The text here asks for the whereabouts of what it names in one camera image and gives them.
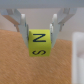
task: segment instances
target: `block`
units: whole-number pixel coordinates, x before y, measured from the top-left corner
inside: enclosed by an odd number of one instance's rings
[[[29,30],[29,56],[49,56],[51,52],[50,30]]]

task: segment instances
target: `yellow cube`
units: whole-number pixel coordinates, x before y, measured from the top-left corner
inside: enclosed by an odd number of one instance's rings
[[[51,52],[50,30],[29,30],[29,56],[49,56]]]

